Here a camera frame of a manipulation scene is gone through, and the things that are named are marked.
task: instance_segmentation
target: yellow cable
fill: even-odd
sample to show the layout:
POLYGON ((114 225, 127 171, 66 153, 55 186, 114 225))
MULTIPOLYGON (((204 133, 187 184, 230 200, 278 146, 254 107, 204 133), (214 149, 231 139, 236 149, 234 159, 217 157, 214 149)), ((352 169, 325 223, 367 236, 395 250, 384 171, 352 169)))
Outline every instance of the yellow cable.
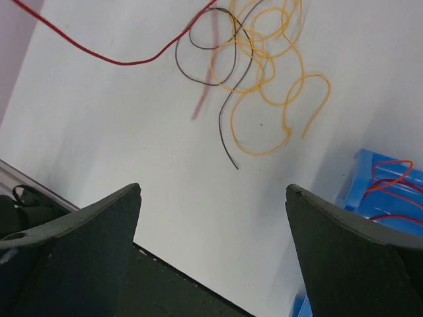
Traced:
MULTIPOLYGON (((313 120, 319 115, 323 106, 327 103, 327 100, 329 99, 329 96, 330 96, 330 93, 331 93, 331 85, 330 85, 330 81, 327 79, 327 77, 325 77, 322 74, 317 74, 317 73, 308 74, 308 75, 305 74, 303 58, 302 58, 302 56, 301 56, 301 54, 300 54, 300 52, 299 52, 299 50, 297 49, 297 46, 296 46, 296 43, 297 43, 297 41, 298 41, 298 39, 301 35, 301 29, 303 28, 303 0, 292 0, 292 1, 293 1, 293 9, 291 10, 290 13, 288 13, 286 11, 286 5, 288 3, 288 0, 284 0, 284 4, 283 4, 282 7, 272 7, 272 8, 266 9, 266 10, 262 10, 257 15, 252 17, 249 28, 246 28, 245 26, 239 25, 239 28, 242 28, 250 36, 250 40, 248 38, 246 38, 245 36, 238 34, 236 40, 232 40, 232 41, 229 41, 227 43, 220 45, 216 50, 214 50, 213 54, 211 55, 210 72, 211 72, 213 78, 216 80, 216 82, 222 88, 224 88, 228 91, 234 92, 236 94, 239 94, 239 96, 238 96, 237 100, 235 101, 235 103, 232 107, 232 110, 231 110, 231 117, 230 117, 231 134, 232 134, 232 137, 235 141, 235 144, 238 146, 238 148, 242 152, 244 152, 245 154, 248 154, 248 155, 252 155, 252 156, 256 156, 256 157, 262 156, 262 155, 267 155, 267 154, 270 154, 270 153, 277 151, 278 149, 280 149, 283 145, 285 145, 288 142, 288 140, 291 136, 291 130, 288 128, 288 125, 287 125, 286 112, 287 112, 288 106, 301 94, 301 91, 303 90, 303 85, 304 85, 305 79, 308 79, 308 78, 311 78, 311 77, 319 77, 326 82, 326 84, 328 86, 328 90, 327 90, 327 95, 325 96, 325 99, 322 101, 321 105, 316 109, 316 111, 309 118, 307 124, 305 125, 305 128, 303 130, 303 134, 301 136, 302 139, 304 139, 306 133, 308 132, 308 130, 310 128, 310 125, 313 123, 313 120), (290 40, 286 36, 285 31, 288 29, 289 23, 291 22, 291 18, 294 15, 294 13, 296 12, 298 6, 299 6, 298 30, 297 30, 297 33, 295 35, 295 38, 293 40, 290 40), (271 34, 263 36, 261 33, 254 30, 255 23, 256 23, 256 21, 259 17, 261 17, 262 15, 264 15, 266 13, 272 12, 272 11, 280 11, 281 12, 281 26, 277 30, 273 31, 271 34), (289 47, 284 49, 282 52, 277 53, 276 55, 270 55, 266 51, 265 41, 272 39, 273 37, 274 37, 275 40, 277 40, 280 36, 284 37, 284 39, 288 42, 289 47), (213 69, 213 65, 212 65, 212 60, 213 60, 215 54, 221 48, 225 47, 226 45, 234 44, 234 43, 237 45, 237 47, 239 47, 239 49, 244 54, 246 54, 249 58, 251 58, 258 66, 257 67, 257 74, 256 74, 256 83, 254 85, 252 85, 251 87, 245 89, 245 90, 231 89, 231 88, 225 86, 224 84, 222 84, 221 82, 219 82, 219 79, 216 77, 214 69, 213 69), (261 48, 256 47, 255 44, 260 44, 261 48), (264 93, 262 91, 262 87, 264 85, 272 82, 274 80, 275 76, 276 76, 276 66, 275 66, 274 60, 276 58, 283 56, 284 54, 286 54, 291 49, 294 50, 294 52, 295 52, 295 54, 298 58, 298 61, 299 61, 300 67, 301 67, 301 76, 289 88, 284 102, 272 102, 264 95, 264 93), (248 52, 249 50, 250 51, 252 50, 254 52, 253 56, 251 55, 251 52, 248 52), (265 66, 264 66, 264 61, 266 61, 266 60, 269 61, 271 66, 272 66, 272 75, 269 78, 266 78, 266 70, 265 70, 265 66), (293 91, 295 90, 295 88, 297 86, 299 86, 299 88, 296 90, 295 93, 293 93, 293 91), (267 103, 271 106, 282 107, 282 129, 286 133, 284 140, 279 145, 277 145, 273 149, 270 149, 270 150, 264 151, 264 152, 259 152, 259 153, 255 153, 255 152, 251 152, 251 151, 246 150, 239 143, 237 136, 235 134, 234 127, 233 127, 233 118, 234 118, 234 115, 235 115, 235 110, 238 108, 239 103, 241 102, 241 100, 247 94, 250 94, 250 93, 253 93, 253 92, 256 92, 256 91, 258 91, 258 93, 262 97, 263 101, 265 101, 265 103, 267 103)), ((240 20, 240 16, 254 2, 256 2, 256 0, 249 1, 236 14, 235 13, 236 0, 231 0, 230 3, 229 3, 229 11, 231 11, 231 13, 235 17, 237 17, 238 20, 240 20)), ((231 25, 233 27, 233 34, 235 34, 236 29, 237 29, 237 25, 234 24, 233 20, 230 17, 229 17, 229 20, 231 21, 231 25)))

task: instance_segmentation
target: tangled yellow wire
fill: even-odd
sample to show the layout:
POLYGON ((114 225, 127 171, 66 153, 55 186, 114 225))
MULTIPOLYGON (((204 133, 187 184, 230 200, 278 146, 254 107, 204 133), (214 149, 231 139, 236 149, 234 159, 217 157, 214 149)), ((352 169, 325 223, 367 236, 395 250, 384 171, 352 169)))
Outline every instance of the tangled yellow wire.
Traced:
MULTIPOLYGON (((235 17, 238 17, 238 20, 240 20, 240 16, 246 11, 247 8, 249 8, 251 5, 254 4, 254 2, 256 2, 257 0, 252 0, 250 2, 248 2, 237 14, 235 14, 235 6, 236 6, 236 0, 231 0, 230 4, 229 4, 229 11, 231 11, 233 13, 233 15, 235 17)), ((231 125, 231 134, 233 136, 233 139, 236 143, 236 145, 238 146, 238 148, 244 152, 245 154, 248 155, 252 155, 252 156, 262 156, 262 155, 267 155, 270 153, 273 153, 274 151, 277 151, 278 149, 280 149, 283 145, 285 145, 290 136, 291 136, 291 130, 288 128, 287 123, 286 123, 286 111, 288 106, 300 95, 301 91, 303 90, 303 85, 304 85, 304 80, 311 78, 311 77, 320 77, 322 78, 327 86, 328 86, 328 90, 327 90, 327 95, 325 96, 325 99, 323 100, 323 102, 321 103, 321 105, 317 108, 317 110, 314 112, 314 114, 310 117, 309 121, 307 122, 305 129, 303 130, 303 134, 301 136, 301 138, 303 139, 308 131, 308 129, 310 128, 311 123, 313 122, 313 120, 316 118, 316 116, 319 114, 319 112, 322 110, 323 106, 327 103, 327 100, 329 99, 330 96, 330 81, 322 74, 318 74, 318 73, 312 73, 312 74, 305 74, 304 71, 304 62, 303 62, 303 58, 299 52, 299 50, 297 49, 296 43, 299 39, 299 36, 301 34, 301 29, 303 26, 303 0, 292 0, 293 1, 293 9, 291 10, 291 12, 287 12, 286 11, 286 7, 287 7, 287 3, 288 0, 284 0, 284 5, 282 7, 272 7, 270 9, 266 9, 263 11, 260 11, 257 15, 255 15, 250 22, 250 27, 249 28, 245 28, 242 25, 238 25, 239 28, 242 28, 245 32, 247 32, 250 35, 250 40, 245 38, 244 36, 240 35, 241 33, 239 33, 238 37, 240 39, 237 40, 232 40, 229 42, 226 42, 222 45, 220 45, 218 48, 216 48, 216 50, 214 50, 213 54, 211 55, 211 59, 210 59, 210 72, 213 76, 213 78, 216 80, 216 82, 219 84, 219 86, 221 86, 222 88, 234 92, 236 94, 239 94, 238 99, 235 101, 232 110, 231 110, 231 118, 230 118, 230 125, 231 125), (295 38, 293 40, 290 40, 286 34, 285 31, 287 30, 289 23, 291 21, 292 16, 295 14, 295 12, 297 11, 297 9, 299 8, 299 25, 298 25, 298 30, 297 30, 297 34, 295 35, 295 38), (279 11, 281 14, 281 27, 278 28, 277 30, 275 30, 273 33, 267 35, 267 36, 263 36, 261 33, 257 32, 254 30, 254 24, 257 21, 257 19, 259 17, 261 17, 262 15, 269 13, 271 11, 279 11), (288 42, 289 47, 286 48, 285 50, 283 50, 280 53, 277 53, 276 55, 269 55, 264 47, 265 47, 265 41, 274 38, 275 40, 277 40, 280 36, 283 36, 284 39, 288 42), (239 49, 245 53, 249 58, 252 58, 252 60, 257 63, 258 65, 258 69, 257 69, 257 74, 256 74, 256 83, 249 87, 246 90, 239 90, 239 89, 231 89, 227 86, 225 86, 223 83, 221 83, 219 81, 219 79, 217 78, 215 71, 213 69, 213 64, 212 61, 214 59, 214 56, 216 55, 216 53, 223 47, 225 47, 226 45, 229 44, 234 44, 236 43, 236 45, 239 47, 239 49), (276 67, 275 67, 275 63, 274 60, 278 57, 283 56, 284 54, 286 54, 288 51, 290 50, 294 50, 298 60, 299 60, 299 64, 301 66, 301 76, 300 78, 298 78, 296 81, 294 81, 294 83, 292 84, 291 88, 288 90, 288 93, 286 95, 285 101, 284 102, 272 102, 270 101, 263 93, 262 87, 265 84, 270 83, 271 81, 273 81, 274 77, 276 76, 276 67), (269 61, 271 66, 272 66, 272 75, 269 78, 266 78, 266 73, 265 73, 265 66, 264 66, 264 62, 265 61, 269 61), (295 94, 293 94, 294 88, 299 86, 299 88, 296 90, 295 94), (265 103, 271 105, 271 106, 275 106, 275 107, 282 107, 282 129, 286 132, 286 137, 285 139, 276 147, 274 147, 273 149, 270 149, 268 151, 264 151, 264 152, 259 152, 259 153, 254 153, 254 152, 250 152, 248 150, 246 150, 238 141, 237 136, 235 134, 235 130, 233 127, 233 117, 235 115, 235 110, 237 109, 240 101, 247 95, 253 92, 258 91, 258 93, 261 95, 263 101, 265 101, 265 103)), ((234 24, 233 19, 229 19, 232 27, 233 27, 233 34, 235 34, 236 29, 237 29, 237 25, 234 24)))

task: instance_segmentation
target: white tabletop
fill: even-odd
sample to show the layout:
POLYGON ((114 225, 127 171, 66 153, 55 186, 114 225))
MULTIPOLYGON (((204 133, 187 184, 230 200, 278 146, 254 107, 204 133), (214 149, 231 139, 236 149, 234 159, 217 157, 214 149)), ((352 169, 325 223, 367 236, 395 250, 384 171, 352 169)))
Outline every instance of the white tabletop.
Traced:
MULTIPOLYGON (((205 3, 46 0, 42 14, 86 46, 130 61, 154 55, 205 3)), ((237 171, 217 129, 227 93, 211 89, 206 111, 190 122, 202 86, 178 72, 173 50, 147 65, 118 67, 38 24, 0 129, 0 157, 80 207, 139 182, 136 243, 257 316, 287 316, 303 282, 286 186, 333 201, 360 147, 423 162, 423 2, 321 0, 306 7, 298 47, 306 71, 331 80, 332 96, 304 141, 303 126, 326 92, 322 81, 305 83, 289 109, 293 137, 273 155, 240 152, 226 113, 223 132, 237 171)), ((273 27, 276 19, 266 23, 273 27)), ((211 38, 208 19, 194 32, 201 34, 211 38)), ((210 54, 186 39, 180 53, 202 78, 210 54)), ((231 65, 225 54, 231 51, 217 60, 218 70, 231 65)), ((278 62, 278 74, 266 93, 283 100, 298 74, 294 56, 278 62)), ((235 125, 251 149, 283 137, 280 110, 257 94, 243 100, 235 125)))

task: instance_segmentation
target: dark floor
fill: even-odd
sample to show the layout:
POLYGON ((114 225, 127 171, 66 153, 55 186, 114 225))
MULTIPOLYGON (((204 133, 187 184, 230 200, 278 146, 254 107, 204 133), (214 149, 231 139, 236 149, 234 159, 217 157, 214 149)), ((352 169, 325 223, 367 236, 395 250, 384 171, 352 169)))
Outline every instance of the dark floor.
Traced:
POLYGON ((134 245, 116 316, 252 315, 134 245))

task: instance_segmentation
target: white table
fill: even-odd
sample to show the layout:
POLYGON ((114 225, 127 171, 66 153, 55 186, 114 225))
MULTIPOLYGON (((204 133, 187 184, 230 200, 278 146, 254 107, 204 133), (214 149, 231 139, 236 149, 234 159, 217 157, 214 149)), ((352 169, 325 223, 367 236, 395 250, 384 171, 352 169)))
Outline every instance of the white table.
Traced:
MULTIPOLYGON (((129 61, 152 56, 204 3, 46 0, 42 14, 88 47, 129 61)), ((333 90, 304 141, 303 125, 325 94, 321 81, 306 82, 289 111, 294 136, 273 155, 242 154, 225 117, 236 171, 217 130, 226 92, 212 89, 207 110, 190 122, 202 87, 178 72, 173 50, 154 63, 117 67, 38 24, 0 129, 0 157, 80 207, 139 182, 136 243, 257 316, 287 316, 302 280, 286 186, 333 201, 360 147, 423 162, 423 2, 306 7, 299 41, 305 68, 327 75, 333 90)), ((194 35, 210 37, 209 29, 204 19, 194 35)), ((185 68, 206 72, 208 53, 185 39, 181 54, 185 68)), ((283 99, 295 79, 293 58, 278 64, 289 76, 277 78, 270 98, 283 99)), ((230 66, 224 57, 217 64, 230 66)), ((246 97, 235 120, 241 139, 258 150, 276 144, 279 113, 257 95, 246 97)))

